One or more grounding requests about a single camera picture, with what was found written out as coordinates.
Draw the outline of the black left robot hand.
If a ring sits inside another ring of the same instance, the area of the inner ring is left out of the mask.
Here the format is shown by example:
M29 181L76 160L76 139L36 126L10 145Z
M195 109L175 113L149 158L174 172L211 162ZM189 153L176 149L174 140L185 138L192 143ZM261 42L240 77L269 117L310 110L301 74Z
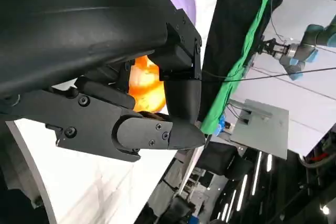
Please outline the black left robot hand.
M56 133L58 147L136 162L139 150L205 144L201 36L171 0L1 0L1 116ZM131 66L159 68L168 114L135 112Z

